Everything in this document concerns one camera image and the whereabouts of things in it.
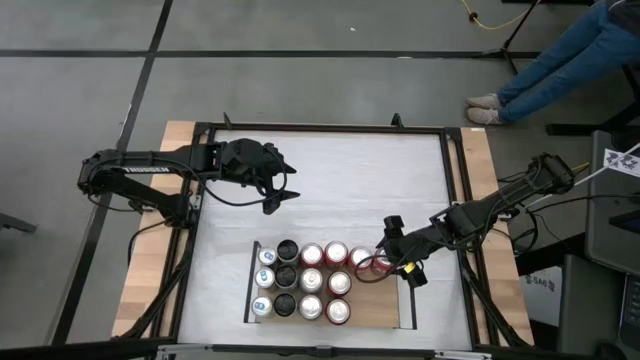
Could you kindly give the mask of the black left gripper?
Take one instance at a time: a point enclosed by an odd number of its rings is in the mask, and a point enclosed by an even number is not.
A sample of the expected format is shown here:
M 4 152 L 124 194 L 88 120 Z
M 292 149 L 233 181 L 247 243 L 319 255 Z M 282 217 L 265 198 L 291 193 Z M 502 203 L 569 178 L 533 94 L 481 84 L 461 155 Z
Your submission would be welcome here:
M 248 138 L 223 143 L 218 158 L 220 180 L 256 188 L 273 188 L 273 178 L 279 173 L 297 173 L 271 143 L 261 144 Z M 298 192 L 276 191 L 264 199 L 263 213 L 271 215 L 283 201 L 299 196 Z

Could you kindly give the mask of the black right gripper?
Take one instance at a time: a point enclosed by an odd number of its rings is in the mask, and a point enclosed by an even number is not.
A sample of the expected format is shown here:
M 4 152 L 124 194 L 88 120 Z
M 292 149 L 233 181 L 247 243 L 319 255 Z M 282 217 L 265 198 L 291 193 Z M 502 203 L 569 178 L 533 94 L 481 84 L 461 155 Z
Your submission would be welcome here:
M 393 264 L 426 260 L 444 245 L 441 232 L 433 225 L 404 234 L 404 222 L 400 215 L 387 216 L 383 222 L 382 248 Z M 422 269 L 413 268 L 407 273 L 407 282 L 411 288 L 418 288 L 426 285 L 428 279 Z

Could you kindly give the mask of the Celsius can with black lid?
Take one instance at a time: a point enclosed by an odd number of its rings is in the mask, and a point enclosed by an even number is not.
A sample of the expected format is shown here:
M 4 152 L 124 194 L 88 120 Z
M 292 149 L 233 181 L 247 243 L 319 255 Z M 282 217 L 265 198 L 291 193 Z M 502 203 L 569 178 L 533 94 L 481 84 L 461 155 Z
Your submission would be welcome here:
M 275 283 L 282 290 L 295 289 L 298 286 L 297 269 L 289 264 L 279 266 L 275 270 Z
M 276 254 L 283 264 L 297 264 L 299 260 L 299 246 L 291 239 L 284 239 L 278 243 Z
M 281 293 L 275 297 L 273 307 L 279 317 L 289 317 L 297 310 L 297 300 L 290 293 Z

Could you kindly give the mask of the blue silver Red Bull can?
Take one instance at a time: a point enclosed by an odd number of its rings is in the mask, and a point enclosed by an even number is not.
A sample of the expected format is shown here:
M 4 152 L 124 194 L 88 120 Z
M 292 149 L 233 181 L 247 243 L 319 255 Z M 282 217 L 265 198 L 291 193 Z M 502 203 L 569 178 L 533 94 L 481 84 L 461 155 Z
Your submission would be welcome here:
M 272 247 L 261 247 L 257 258 L 262 267 L 273 268 L 278 264 L 277 251 Z
M 271 268 L 261 267 L 254 274 L 255 285 L 259 289 L 270 289 L 275 285 L 275 273 Z
M 273 301 L 266 295 L 257 296 L 251 301 L 250 310 L 257 320 L 269 318 L 274 311 Z

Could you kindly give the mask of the wooden shelf with black legs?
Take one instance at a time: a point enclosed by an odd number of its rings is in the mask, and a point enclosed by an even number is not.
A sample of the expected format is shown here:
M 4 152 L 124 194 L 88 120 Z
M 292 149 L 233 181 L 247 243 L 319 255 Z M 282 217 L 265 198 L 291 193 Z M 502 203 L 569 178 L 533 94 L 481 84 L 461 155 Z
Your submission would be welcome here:
M 259 323 L 284 323 L 301 325 L 305 323 L 317 323 L 318 325 L 331 326 L 331 322 L 326 316 L 326 310 L 316 320 L 305 320 L 299 311 L 301 300 L 306 293 L 296 285 L 292 290 L 280 289 L 273 285 L 268 289 L 259 288 L 255 275 L 263 264 L 258 259 L 258 254 L 263 246 L 260 242 L 254 241 L 251 250 L 251 260 L 249 261 L 248 283 L 243 309 L 243 322 L 245 324 Z M 353 274 L 348 268 L 339 268 L 345 271 L 352 279 Z M 253 300 L 259 296 L 266 296 L 274 300 L 281 293 L 290 293 L 297 302 L 294 313 L 287 317 L 281 317 L 273 313 L 272 315 L 260 317 L 253 312 Z M 418 320 L 415 309 L 415 294 L 401 278 L 390 276 L 381 282 L 374 284 L 364 284 L 355 279 L 352 280 L 351 290 L 344 296 L 344 300 L 351 309 L 350 319 L 345 323 L 347 327 L 356 328 L 381 328 L 381 329 L 402 329 L 416 330 Z

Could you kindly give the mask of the grey equipment case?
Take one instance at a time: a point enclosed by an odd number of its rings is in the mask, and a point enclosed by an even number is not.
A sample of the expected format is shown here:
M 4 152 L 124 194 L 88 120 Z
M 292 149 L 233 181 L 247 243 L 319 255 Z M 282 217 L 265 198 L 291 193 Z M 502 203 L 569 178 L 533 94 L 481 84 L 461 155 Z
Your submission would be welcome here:
M 625 274 L 598 263 L 564 257 L 558 351 L 593 355 L 600 345 L 611 345 L 624 360 L 640 360 L 640 350 L 619 337 L 625 280 Z
M 606 149 L 617 150 L 612 135 L 591 135 L 591 179 L 587 181 L 586 254 L 617 271 L 640 276 L 640 178 L 603 166 Z

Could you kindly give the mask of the thick black stand base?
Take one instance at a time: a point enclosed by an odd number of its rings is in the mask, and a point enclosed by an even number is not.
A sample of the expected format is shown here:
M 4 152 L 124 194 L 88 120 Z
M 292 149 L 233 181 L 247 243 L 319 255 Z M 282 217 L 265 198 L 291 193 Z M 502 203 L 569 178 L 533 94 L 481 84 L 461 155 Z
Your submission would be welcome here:
M 547 124 L 545 132 L 549 136 L 589 136 L 594 131 L 627 130 L 629 124 L 640 117 L 640 64 L 623 66 L 623 73 L 633 92 L 633 101 L 610 119 L 596 125 Z

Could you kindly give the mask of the thin black tripod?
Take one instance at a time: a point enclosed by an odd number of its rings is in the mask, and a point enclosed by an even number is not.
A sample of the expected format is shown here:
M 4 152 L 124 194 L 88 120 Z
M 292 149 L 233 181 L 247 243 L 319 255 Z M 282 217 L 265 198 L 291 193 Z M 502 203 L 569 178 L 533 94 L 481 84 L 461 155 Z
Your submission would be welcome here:
M 521 16 L 518 17 L 517 25 L 515 29 L 511 32 L 509 37 L 503 42 L 503 44 L 499 48 L 482 51 L 477 55 L 475 55 L 475 58 L 504 60 L 508 65 L 509 69 L 511 70 L 511 72 L 514 75 L 517 75 L 518 70 L 513 62 L 513 57 L 509 52 L 510 45 L 515 39 L 516 35 L 521 30 L 522 26 L 524 25 L 528 17 L 530 16 L 531 12 L 534 10 L 534 8 L 538 5 L 539 2 L 540 0 L 532 0 L 528 9 Z

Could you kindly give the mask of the white printed paper tag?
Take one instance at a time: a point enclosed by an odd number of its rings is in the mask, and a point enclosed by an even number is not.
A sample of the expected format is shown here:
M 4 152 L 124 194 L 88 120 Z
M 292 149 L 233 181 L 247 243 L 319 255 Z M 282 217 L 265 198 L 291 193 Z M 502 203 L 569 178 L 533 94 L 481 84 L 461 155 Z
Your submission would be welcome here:
M 603 166 L 640 178 L 640 153 L 625 154 L 623 152 L 606 149 L 603 156 Z

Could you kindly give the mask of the person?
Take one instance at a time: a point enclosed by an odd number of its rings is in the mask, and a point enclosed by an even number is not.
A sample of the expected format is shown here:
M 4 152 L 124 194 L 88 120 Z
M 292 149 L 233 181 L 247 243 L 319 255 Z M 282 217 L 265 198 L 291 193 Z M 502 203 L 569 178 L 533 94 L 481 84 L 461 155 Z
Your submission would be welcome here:
M 640 0 L 598 0 L 495 93 L 465 100 L 467 120 L 510 125 L 616 68 L 640 62 Z

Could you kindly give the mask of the grey floor object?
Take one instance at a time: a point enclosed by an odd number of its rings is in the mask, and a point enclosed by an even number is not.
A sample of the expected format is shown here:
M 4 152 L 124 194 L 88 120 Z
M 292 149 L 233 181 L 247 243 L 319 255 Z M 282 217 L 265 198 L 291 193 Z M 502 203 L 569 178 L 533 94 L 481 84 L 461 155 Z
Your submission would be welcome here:
M 0 230 L 3 229 L 13 229 L 23 233 L 34 233 L 37 230 L 37 226 L 0 212 Z

